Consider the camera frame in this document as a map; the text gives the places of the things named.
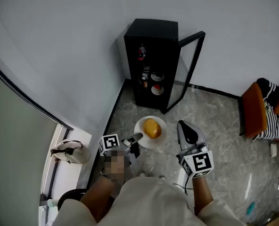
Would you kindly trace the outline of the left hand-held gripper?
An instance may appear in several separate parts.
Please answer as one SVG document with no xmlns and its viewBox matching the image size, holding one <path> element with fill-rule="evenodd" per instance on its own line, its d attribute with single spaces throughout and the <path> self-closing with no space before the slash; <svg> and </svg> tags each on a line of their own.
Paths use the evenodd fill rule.
<svg viewBox="0 0 279 226">
<path fill-rule="evenodd" d="M 142 138 L 142 133 L 125 139 L 119 139 L 117 134 L 102 136 L 98 142 L 100 156 L 111 156 L 113 151 L 123 151 L 128 160 L 127 164 L 134 165 L 140 155 L 139 140 Z"/>
</svg>

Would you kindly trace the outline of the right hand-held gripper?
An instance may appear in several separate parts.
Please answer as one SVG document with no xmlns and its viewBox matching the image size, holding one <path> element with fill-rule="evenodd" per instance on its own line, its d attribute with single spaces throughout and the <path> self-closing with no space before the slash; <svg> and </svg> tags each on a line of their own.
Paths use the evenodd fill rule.
<svg viewBox="0 0 279 226">
<path fill-rule="evenodd" d="M 207 145 L 201 145 L 205 142 L 202 130 L 190 122 L 179 120 L 177 134 L 182 150 L 177 158 L 187 176 L 198 178 L 210 173 L 214 169 L 213 153 Z"/>
</svg>

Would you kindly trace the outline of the person's right forearm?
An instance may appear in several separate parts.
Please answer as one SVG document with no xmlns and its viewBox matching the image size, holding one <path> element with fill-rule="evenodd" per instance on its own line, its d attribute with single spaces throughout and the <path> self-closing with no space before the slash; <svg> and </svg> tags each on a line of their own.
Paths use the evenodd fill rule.
<svg viewBox="0 0 279 226">
<path fill-rule="evenodd" d="M 198 215 L 200 211 L 213 201 L 210 189 L 205 177 L 192 179 L 194 192 L 194 211 Z"/>
</svg>

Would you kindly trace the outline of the person's cream shirt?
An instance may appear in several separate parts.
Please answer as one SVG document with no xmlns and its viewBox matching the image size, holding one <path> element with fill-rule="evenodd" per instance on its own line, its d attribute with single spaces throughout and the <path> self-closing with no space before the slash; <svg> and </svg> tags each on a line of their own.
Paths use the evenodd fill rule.
<svg viewBox="0 0 279 226">
<path fill-rule="evenodd" d="M 80 201 L 67 199 L 52 226 L 246 226 L 228 205 L 213 200 L 198 215 L 177 187 L 156 177 L 127 181 L 109 212 L 97 222 Z"/>
</svg>

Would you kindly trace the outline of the black mini fridge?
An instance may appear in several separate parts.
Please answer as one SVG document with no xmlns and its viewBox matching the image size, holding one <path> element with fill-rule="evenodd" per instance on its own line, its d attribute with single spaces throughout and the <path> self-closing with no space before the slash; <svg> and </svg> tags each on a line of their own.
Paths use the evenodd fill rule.
<svg viewBox="0 0 279 226">
<path fill-rule="evenodd" d="M 172 89 L 178 61 L 179 27 L 174 21 L 135 19 L 124 35 L 128 66 L 137 106 L 162 111 Z M 146 57 L 138 61 L 138 49 L 143 43 Z M 154 81 L 151 74 L 163 74 L 162 81 Z M 148 88 L 143 87 L 142 76 L 148 78 Z M 151 92 L 153 85 L 164 87 L 162 95 Z"/>
</svg>

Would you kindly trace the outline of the black white striped garment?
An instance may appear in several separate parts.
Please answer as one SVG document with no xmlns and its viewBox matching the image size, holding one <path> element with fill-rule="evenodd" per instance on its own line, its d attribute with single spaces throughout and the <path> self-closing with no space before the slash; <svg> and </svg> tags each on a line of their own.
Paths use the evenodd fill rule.
<svg viewBox="0 0 279 226">
<path fill-rule="evenodd" d="M 273 82 L 259 78 L 257 84 L 261 89 L 266 114 L 267 128 L 253 137 L 256 139 L 279 139 L 279 114 L 274 113 L 274 107 L 279 101 L 279 86 Z"/>
</svg>

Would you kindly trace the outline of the person's left forearm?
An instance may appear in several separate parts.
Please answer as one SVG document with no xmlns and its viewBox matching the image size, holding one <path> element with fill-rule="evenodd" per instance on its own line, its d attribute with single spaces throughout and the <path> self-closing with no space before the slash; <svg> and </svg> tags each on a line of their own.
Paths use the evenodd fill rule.
<svg viewBox="0 0 279 226">
<path fill-rule="evenodd" d="M 88 208 L 97 222 L 101 220 L 114 189 L 115 184 L 113 181 L 105 176 L 100 176 L 95 184 L 81 198 L 80 202 Z"/>
</svg>

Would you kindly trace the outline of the dark cola bottle, red label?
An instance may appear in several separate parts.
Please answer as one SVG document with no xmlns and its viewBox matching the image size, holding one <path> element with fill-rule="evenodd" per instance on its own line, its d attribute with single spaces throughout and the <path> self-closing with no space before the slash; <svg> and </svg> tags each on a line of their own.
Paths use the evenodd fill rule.
<svg viewBox="0 0 279 226">
<path fill-rule="evenodd" d="M 143 61 L 146 57 L 146 48 L 144 47 L 143 43 L 138 49 L 138 61 Z"/>
</svg>

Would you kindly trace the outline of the wooden board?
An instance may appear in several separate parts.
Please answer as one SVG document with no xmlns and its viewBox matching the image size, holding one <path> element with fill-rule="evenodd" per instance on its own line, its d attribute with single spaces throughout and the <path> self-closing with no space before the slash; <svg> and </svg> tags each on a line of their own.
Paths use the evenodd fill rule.
<svg viewBox="0 0 279 226">
<path fill-rule="evenodd" d="M 279 226 L 279 211 L 273 211 L 260 226 Z"/>
</svg>

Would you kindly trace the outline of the white plate with red food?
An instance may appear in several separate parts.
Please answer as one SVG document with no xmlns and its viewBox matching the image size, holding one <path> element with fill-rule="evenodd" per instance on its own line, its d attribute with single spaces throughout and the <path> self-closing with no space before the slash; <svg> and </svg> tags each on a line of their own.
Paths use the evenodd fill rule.
<svg viewBox="0 0 279 226">
<path fill-rule="evenodd" d="M 159 85 L 159 86 L 161 87 L 160 90 L 155 89 L 155 88 L 154 88 L 154 85 L 151 87 L 151 92 L 152 92 L 154 95 L 159 96 L 159 95 L 162 95 L 162 94 L 163 94 L 163 92 L 164 92 L 164 87 L 161 86 L 161 85 Z"/>
</svg>

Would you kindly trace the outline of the beige shoulder bag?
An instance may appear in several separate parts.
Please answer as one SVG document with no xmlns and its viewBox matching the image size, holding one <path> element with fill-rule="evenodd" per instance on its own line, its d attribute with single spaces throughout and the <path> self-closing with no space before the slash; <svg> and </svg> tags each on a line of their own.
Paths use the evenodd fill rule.
<svg viewBox="0 0 279 226">
<path fill-rule="evenodd" d="M 91 157 L 91 153 L 82 142 L 65 139 L 50 150 L 50 155 L 58 161 L 69 164 L 85 164 Z"/>
</svg>

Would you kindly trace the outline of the blurry orange-brown object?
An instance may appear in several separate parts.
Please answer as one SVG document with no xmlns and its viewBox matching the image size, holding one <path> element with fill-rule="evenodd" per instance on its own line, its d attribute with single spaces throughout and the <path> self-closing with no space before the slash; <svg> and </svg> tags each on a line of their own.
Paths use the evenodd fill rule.
<svg viewBox="0 0 279 226">
<path fill-rule="evenodd" d="M 161 136 L 161 126 L 152 118 L 148 118 L 143 123 L 143 131 L 150 138 L 155 139 Z"/>
</svg>

